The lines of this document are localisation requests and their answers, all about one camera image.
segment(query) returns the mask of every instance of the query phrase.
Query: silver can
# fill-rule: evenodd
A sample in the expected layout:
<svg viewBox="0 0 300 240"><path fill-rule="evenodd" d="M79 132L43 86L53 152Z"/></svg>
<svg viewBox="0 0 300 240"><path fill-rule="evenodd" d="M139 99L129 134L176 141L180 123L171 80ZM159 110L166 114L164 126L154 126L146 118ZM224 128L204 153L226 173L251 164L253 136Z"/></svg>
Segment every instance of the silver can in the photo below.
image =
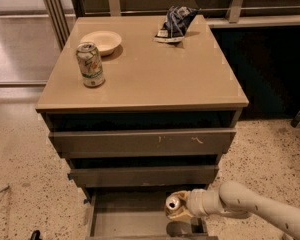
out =
<svg viewBox="0 0 300 240"><path fill-rule="evenodd" d="M77 48L77 60L83 77L83 84L97 87L104 82L100 52L91 42L82 43Z"/></svg>

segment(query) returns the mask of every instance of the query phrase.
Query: can lid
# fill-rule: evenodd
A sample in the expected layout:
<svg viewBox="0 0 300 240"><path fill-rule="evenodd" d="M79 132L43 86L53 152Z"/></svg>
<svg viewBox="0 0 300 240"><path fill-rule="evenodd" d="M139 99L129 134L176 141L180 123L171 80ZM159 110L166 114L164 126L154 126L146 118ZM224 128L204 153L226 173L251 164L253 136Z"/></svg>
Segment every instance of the can lid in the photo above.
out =
<svg viewBox="0 0 300 240"><path fill-rule="evenodd" d="M92 42L84 42L79 44L77 51L78 52L91 52L96 48L96 45Z"/></svg>

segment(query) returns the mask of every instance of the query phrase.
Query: drawer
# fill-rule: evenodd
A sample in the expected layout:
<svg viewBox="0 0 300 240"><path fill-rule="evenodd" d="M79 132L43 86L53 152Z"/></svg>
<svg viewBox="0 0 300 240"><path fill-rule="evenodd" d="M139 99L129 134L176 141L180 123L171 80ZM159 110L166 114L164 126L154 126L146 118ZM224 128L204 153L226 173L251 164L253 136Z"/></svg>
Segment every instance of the drawer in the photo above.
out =
<svg viewBox="0 0 300 240"><path fill-rule="evenodd" d="M234 128L51 132L60 157L139 157L226 153Z"/></svg>
<svg viewBox="0 0 300 240"><path fill-rule="evenodd" d="M86 240L217 240L209 237L201 219L189 223L167 219L169 192L94 192Z"/></svg>
<svg viewBox="0 0 300 240"><path fill-rule="evenodd" d="M108 188L210 184L217 172L218 166L198 165L72 169L70 175L78 187Z"/></svg>

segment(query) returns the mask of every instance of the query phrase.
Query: wooden tabletop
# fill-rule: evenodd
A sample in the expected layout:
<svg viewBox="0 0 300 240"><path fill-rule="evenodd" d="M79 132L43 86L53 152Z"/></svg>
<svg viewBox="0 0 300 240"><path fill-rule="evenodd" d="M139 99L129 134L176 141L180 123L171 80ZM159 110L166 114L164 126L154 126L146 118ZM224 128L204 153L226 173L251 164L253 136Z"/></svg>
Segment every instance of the wooden tabletop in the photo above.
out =
<svg viewBox="0 0 300 240"><path fill-rule="evenodd" d="M38 101L37 111L228 109L248 105L235 75L201 15L178 45L153 37L163 16L79 18ZM103 57L105 83L83 85L75 51L94 31L122 37Z"/></svg>

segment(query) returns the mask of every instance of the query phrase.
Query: gray drawer front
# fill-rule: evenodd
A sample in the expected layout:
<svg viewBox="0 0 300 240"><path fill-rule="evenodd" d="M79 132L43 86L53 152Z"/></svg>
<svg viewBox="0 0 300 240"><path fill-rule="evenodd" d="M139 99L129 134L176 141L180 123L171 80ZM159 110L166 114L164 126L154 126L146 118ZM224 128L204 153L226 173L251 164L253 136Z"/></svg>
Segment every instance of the gray drawer front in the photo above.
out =
<svg viewBox="0 0 300 240"><path fill-rule="evenodd" d="M160 131L52 132L61 157L132 157L226 153L236 130L196 129Z"/></svg>
<svg viewBox="0 0 300 240"><path fill-rule="evenodd" d="M217 172L217 166L207 165L72 169L70 174L78 187L95 188L210 184Z"/></svg>

